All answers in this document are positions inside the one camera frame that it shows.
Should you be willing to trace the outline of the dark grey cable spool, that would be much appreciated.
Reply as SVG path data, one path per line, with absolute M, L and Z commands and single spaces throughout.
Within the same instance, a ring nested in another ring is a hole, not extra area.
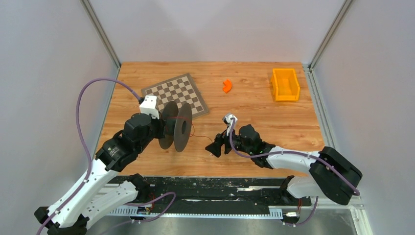
M 170 101 L 162 112 L 163 138 L 159 139 L 162 149 L 168 149 L 174 145 L 177 152 L 182 152 L 189 140 L 192 127 L 192 110 L 189 103 L 185 102 L 181 108 L 175 101 Z

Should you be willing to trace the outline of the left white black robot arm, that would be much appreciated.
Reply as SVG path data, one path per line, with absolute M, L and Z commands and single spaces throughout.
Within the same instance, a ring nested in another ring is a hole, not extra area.
M 166 120 L 137 113 L 123 129 L 105 141 L 86 172 L 57 202 L 39 207 L 34 215 L 49 235 L 84 235 L 113 209 L 149 199 L 149 183 L 139 174 L 130 175 L 116 189 L 94 199 L 97 193 L 127 165 L 135 161 L 153 139 L 165 137 Z

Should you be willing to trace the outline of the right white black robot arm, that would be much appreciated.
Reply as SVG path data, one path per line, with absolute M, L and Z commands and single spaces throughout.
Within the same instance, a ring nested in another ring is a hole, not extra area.
M 330 146 L 320 151 L 285 149 L 263 141 L 251 125 L 245 125 L 238 134 L 230 129 L 217 134 L 205 149 L 215 157 L 234 151 L 261 168 L 306 173 L 305 178 L 287 177 L 281 185 L 279 197 L 288 205 L 306 196 L 325 196 L 337 204 L 348 205 L 352 196 L 360 195 L 357 187 L 363 177 L 361 171 Z

